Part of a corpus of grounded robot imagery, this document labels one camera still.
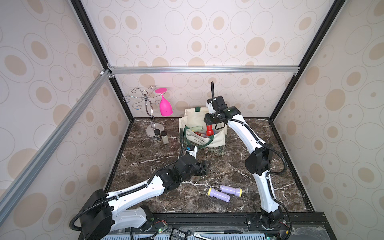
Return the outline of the small red flashlight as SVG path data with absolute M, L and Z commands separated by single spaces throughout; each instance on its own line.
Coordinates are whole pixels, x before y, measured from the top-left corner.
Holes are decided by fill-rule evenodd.
M 214 131 L 213 131 L 212 125 L 207 125 L 206 135 L 207 136 L 213 136 L 214 135 Z

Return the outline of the green flashlight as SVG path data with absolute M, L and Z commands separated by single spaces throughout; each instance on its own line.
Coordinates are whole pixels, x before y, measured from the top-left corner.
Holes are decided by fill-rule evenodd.
M 195 126 L 190 128 L 193 132 L 203 132 L 204 128 L 203 126 Z

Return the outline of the purple flashlight bottom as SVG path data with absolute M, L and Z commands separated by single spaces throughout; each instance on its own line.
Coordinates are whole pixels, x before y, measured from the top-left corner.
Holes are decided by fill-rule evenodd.
M 220 191 L 217 191 L 214 188 L 209 188 L 208 196 L 212 197 L 212 198 L 217 198 L 217 199 L 224 201 L 226 203 L 228 203 L 230 201 L 230 198 L 231 198 L 229 195 L 222 193 Z

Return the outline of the purple flashlight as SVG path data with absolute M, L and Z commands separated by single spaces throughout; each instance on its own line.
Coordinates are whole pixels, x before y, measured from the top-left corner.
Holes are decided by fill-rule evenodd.
M 220 191 L 222 193 L 234 195 L 236 197 L 241 197 L 243 192 L 240 188 L 233 188 L 225 185 L 220 185 Z
M 217 198 L 217 199 L 224 201 L 226 203 L 228 203 L 230 201 L 230 198 L 231 198 L 229 195 L 222 193 L 220 191 L 217 191 L 214 188 L 209 188 L 208 196 L 212 197 L 212 198 Z

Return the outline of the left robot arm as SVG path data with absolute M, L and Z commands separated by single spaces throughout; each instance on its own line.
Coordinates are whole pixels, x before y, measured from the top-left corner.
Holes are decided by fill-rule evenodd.
M 209 161 L 197 160 L 198 147 L 183 145 L 184 129 L 180 129 L 179 139 L 181 152 L 174 162 L 157 169 L 148 180 L 123 190 L 96 190 L 70 220 L 69 228 L 80 231 L 84 240 L 100 240 L 109 232 L 124 228 L 150 229 L 154 217 L 149 208 L 132 207 L 175 190 L 194 176 L 207 175 L 211 166 Z

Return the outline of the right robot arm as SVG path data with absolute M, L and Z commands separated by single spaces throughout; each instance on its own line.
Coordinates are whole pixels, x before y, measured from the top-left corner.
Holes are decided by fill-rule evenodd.
M 283 211 L 288 212 L 284 204 L 277 200 L 272 175 L 280 176 L 287 171 L 287 163 L 283 162 L 283 169 L 279 172 L 271 171 L 273 153 L 279 155 L 272 145 L 265 143 L 246 123 L 241 112 L 235 107 L 229 107 L 222 96 L 215 96 L 215 85 L 211 82 L 212 97 L 207 100 L 209 113 L 205 114 L 207 125 L 224 124 L 231 128 L 247 147 L 250 155 L 245 160 L 246 169 L 253 175 L 261 201 L 261 225 L 266 230 L 272 230 L 283 219 Z

